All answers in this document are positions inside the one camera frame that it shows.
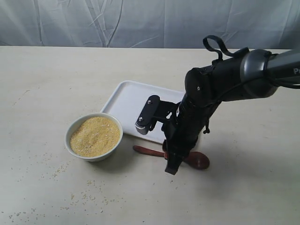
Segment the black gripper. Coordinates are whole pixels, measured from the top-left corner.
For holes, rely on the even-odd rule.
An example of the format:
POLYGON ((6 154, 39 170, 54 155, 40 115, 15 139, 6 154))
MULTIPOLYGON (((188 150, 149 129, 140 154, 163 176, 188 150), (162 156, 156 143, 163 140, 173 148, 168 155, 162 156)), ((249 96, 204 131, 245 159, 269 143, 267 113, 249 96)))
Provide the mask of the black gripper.
POLYGON ((191 97, 184 95, 175 118, 162 125, 165 134, 162 150, 164 159, 167 160, 166 173, 175 175, 183 160, 195 147, 200 132, 210 132, 209 120, 218 106, 219 102, 200 106, 191 97))

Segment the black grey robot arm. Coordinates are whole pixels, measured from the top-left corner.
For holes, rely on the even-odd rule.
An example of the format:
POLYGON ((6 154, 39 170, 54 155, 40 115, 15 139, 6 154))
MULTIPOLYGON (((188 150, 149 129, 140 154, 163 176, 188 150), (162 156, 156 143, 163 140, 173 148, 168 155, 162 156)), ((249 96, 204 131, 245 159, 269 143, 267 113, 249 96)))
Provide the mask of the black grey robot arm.
POLYGON ((199 133, 210 131, 210 117, 220 103, 267 98, 280 86, 297 89, 299 83, 299 50, 273 54, 258 49, 239 58, 215 60, 210 66, 189 70, 185 95, 170 123, 162 127, 166 136, 165 171, 173 175, 178 171, 199 133))

